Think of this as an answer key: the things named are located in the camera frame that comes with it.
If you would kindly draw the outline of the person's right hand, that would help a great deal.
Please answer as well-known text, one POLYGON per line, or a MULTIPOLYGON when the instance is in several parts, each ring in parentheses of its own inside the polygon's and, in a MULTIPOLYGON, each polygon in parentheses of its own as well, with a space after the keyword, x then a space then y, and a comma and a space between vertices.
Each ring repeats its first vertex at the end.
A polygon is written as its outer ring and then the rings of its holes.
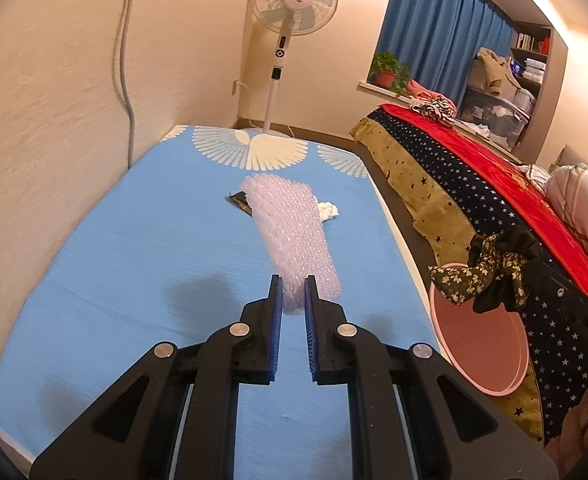
POLYGON ((561 433, 552 438, 544 452, 556 465, 560 479, 567 479, 588 452, 588 388, 579 404, 563 419, 561 433))

